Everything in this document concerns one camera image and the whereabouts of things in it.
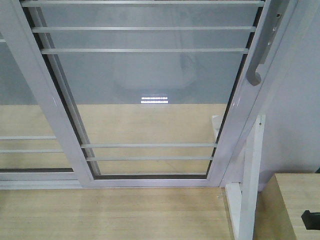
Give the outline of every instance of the black clip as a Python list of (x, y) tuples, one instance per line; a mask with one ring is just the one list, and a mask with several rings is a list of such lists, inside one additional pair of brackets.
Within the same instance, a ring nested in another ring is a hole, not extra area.
[(320, 230), (320, 212), (305, 210), (301, 218), (307, 230)]

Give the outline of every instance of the glass pane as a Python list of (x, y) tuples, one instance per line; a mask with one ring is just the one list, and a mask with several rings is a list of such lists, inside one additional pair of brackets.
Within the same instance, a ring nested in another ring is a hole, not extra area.
[(147, 174), (202, 174), (208, 169), (208, 160), (131, 160), (99, 161), (103, 175)]
[[(78, 109), (93, 144), (213, 143), (211, 118), (223, 115), (226, 104), (79, 104)], [(94, 151), (98, 156), (107, 149)]]
[[(247, 4), (56, 4), (41, 8), (91, 144), (216, 142), (258, 7)], [(119, 29), (152, 27), (152, 30)], [(189, 30), (159, 30), (189, 28)], [(81, 48), (124, 52), (81, 52)], [(144, 49), (149, 52), (128, 52)], [(175, 52), (155, 52), (169, 49)], [(222, 52), (208, 52), (221, 49)], [(212, 147), (93, 148), (96, 157), (205, 156)], [(209, 160), (99, 161), (101, 174), (205, 174)]]
[[(0, 43), (0, 137), (53, 136), (10, 50)], [(0, 139), (0, 150), (60, 150), (56, 139)], [(63, 153), (0, 153), (0, 169), (70, 168)]]
[(64, 153), (0, 153), (0, 169), (71, 168)]
[(252, 26), (258, 7), (240, 4), (55, 5), (42, 12), (49, 27)]
[(56, 48), (193, 49), (245, 48), (248, 30), (61, 31)]
[(141, 104), (144, 97), (167, 97), (169, 104), (226, 104), (242, 54), (99, 52), (59, 58), (77, 104)]

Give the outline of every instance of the gray wall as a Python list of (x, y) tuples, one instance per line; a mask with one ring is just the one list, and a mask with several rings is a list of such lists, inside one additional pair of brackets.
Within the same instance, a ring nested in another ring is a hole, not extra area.
[[(303, 13), (309, 3), (299, 1), (296, 13)], [(275, 172), (315, 172), (319, 153), (320, 8), (266, 112), (260, 182), (266, 183)]]

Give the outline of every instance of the wooden shelf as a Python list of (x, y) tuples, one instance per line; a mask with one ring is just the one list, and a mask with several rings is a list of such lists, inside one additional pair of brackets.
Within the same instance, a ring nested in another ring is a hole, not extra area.
[(319, 240), (319, 230), (306, 230), (305, 210), (320, 212), (320, 174), (275, 174), (261, 197), (275, 239)]

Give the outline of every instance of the wooden surface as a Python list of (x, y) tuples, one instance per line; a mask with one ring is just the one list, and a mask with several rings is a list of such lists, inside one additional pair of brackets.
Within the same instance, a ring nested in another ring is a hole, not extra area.
[(319, 240), (319, 230), (306, 230), (305, 210), (320, 212), (320, 174), (277, 173), (262, 192), (275, 239)]
[(1, 190), (4, 240), (231, 240), (221, 188)]
[[(78, 105), (93, 144), (212, 143), (226, 104)], [(0, 105), (0, 136), (54, 136), (38, 105)], [(0, 140), (0, 149), (60, 149), (56, 140)], [(210, 156), (212, 147), (94, 148), (96, 157)], [(205, 173), (208, 160), (101, 162), (104, 174)], [(0, 168), (69, 168), (64, 154), (0, 154)]]

